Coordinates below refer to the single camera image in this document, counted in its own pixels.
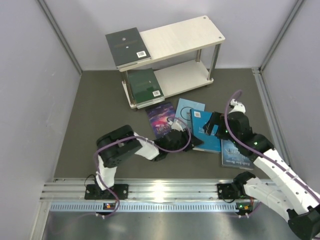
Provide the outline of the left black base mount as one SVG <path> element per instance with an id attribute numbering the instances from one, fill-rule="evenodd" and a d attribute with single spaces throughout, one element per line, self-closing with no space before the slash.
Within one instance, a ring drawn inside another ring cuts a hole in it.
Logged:
<path id="1" fill-rule="evenodd" d="M 111 191 L 120 199 L 126 200 L 129 193 L 128 184 L 115 184 L 110 188 Z M 86 186 L 85 200 L 115 200 L 116 197 L 109 190 L 101 190 L 96 184 Z"/>

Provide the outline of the purple galaxy cover book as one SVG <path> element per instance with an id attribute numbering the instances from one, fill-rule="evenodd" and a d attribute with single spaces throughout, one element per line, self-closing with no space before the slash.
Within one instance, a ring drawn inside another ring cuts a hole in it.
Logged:
<path id="1" fill-rule="evenodd" d="M 167 118 L 172 118 L 176 114 L 176 110 L 171 102 L 164 102 L 153 107 L 149 107 L 145 111 L 157 139 L 171 130 L 171 125 Z"/>

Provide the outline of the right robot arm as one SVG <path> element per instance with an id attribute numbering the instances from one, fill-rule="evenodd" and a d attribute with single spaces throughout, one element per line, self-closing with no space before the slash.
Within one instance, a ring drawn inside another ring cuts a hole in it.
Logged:
<path id="1" fill-rule="evenodd" d="M 229 140 L 239 152 L 262 170 L 278 189 L 263 183 L 249 172 L 233 179 L 238 198 L 252 197 L 278 213 L 301 240 L 319 239 L 320 195 L 310 188 L 282 159 L 274 145 L 262 134 L 254 133 L 248 117 L 241 111 L 213 112 L 203 126 L 206 134 L 217 127 L 215 136 Z"/>

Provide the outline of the aluminium front rail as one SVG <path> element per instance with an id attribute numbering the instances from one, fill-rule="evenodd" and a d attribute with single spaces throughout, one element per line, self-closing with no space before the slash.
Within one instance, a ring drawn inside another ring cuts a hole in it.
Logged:
<path id="1" fill-rule="evenodd" d="M 93 179 L 56 178 L 46 182 L 41 201 L 79 202 L 85 199 L 85 184 Z M 218 202 L 217 184 L 231 179 L 117 179 L 116 184 L 128 185 L 128 202 Z"/>

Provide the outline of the light blue circle book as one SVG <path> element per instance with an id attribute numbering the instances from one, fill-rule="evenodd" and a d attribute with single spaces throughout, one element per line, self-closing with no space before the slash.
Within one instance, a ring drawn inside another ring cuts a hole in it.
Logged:
<path id="1" fill-rule="evenodd" d="M 175 118 L 182 120 L 191 129 L 191 109 L 204 111 L 205 106 L 204 103 L 180 98 L 175 112 Z"/>

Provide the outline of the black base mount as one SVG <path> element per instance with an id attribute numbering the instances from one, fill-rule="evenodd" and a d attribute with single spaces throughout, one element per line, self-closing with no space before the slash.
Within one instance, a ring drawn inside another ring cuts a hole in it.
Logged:
<path id="1" fill-rule="evenodd" d="M 129 193 L 128 184 L 115 184 L 110 188 L 111 191 L 120 199 L 126 200 Z M 85 200 L 115 200 L 116 197 L 109 190 L 101 190 L 96 184 L 86 186 Z"/>
<path id="2" fill-rule="evenodd" d="M 217 194 L 220 200 L 230 204 L 240 198 L 239 191 L 234 183 L 217 184 Z"/>

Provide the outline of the white two-tier shelf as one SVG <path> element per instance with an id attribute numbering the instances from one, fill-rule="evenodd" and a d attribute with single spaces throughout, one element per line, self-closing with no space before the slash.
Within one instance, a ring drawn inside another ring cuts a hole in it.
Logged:
<path id="1" fill-rule="evenodd" d="M 119 68 L 131 109 L 137 104 L 128 81 L 129 70 L 196 52 L 194 60 L 154 72 L 164 97 L 173 97 L 214 82 L 219 51 L 226 38 L 207 15 L 142 31 L 140 36 L 151 58 Z"/>

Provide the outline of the dark blue Wuthering Heights book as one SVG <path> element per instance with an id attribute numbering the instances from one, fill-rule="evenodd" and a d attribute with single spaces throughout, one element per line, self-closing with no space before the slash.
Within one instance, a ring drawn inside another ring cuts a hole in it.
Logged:
<path id="1" fill-rule="evenodd" d="M 226 168 L 237 168 L 253 170 L 253 163 L 242 155 L 235 144 L 230 140 L 221 140 L 221 166 Z"/>

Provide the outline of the black glossy book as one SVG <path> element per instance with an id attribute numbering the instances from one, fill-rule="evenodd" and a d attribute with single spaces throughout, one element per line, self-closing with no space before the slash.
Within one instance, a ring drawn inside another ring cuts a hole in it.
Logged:
<path id="1" fill-rule="evenodd" d="M 106 34 L 105 38 L 117 69 L 152 58 L 136 27 Z"/>

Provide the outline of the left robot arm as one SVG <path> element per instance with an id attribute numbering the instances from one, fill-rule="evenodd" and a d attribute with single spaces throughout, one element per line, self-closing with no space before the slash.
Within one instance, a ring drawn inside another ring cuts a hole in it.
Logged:
<path id="1" fill-rule="evenodd" d="M 188 127 L 182 127 L 178 122 L 174 122 L 169 132 L 155 140 L 140 136 L 130 125 L 124 125 L 96 141 L 95 192 L 103 199 L 109 198 L 113 194 L 117 167 L 132 155 L 159 162 L 169 153 L 187 152 L 203 143 Z"/>

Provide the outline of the bright blue book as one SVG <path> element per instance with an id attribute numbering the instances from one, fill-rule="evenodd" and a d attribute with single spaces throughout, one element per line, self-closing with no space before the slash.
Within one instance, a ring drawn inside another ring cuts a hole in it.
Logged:
<path id="1" fill-rule="evenodd" d="M 190 110 L 191 126 L 193 135 L 202 140 L 203 144 L 194 148 L 194 150 L 220 153 L 221 141 L 215 136 L 218 126 L 215 125 L 211 135 L 207 135 L 204 130 L 204 125 L 210 120 L 212 113 L 196 109 Z"/>

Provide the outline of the dark green book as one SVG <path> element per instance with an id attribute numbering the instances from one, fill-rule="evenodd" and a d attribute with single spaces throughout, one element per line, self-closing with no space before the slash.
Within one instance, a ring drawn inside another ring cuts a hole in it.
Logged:
<path id="1" fill-rule="evenodd" d="M 152 68 L 130 72 L 128 80 L 137 104 L 164 98 L 163 91 Z"/>

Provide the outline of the pale grey-green book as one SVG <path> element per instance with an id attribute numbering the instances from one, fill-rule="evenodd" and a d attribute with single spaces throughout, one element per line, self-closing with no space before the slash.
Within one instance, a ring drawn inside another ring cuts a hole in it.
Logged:
<path id="1" fill-rule="evenodd" d="M 158 97 L 158 98 L 151 99 L 151 100 L 148 100 L 145 102 L 137 103 L 136 107 L 137 107 L 137 109 L 142 109 L 142 108 L 163 102 L 164 100 L 165 100 L 165 97 Z"/>

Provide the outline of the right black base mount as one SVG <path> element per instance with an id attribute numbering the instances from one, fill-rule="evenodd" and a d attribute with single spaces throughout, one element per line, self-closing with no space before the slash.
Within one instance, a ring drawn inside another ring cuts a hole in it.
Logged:
<path id="1" fill-rule="evenodd" d="M 234 183 L 217 184 L 217 194 L 220 200 L 230 204 L 240 198 L 239 191 Z"/>

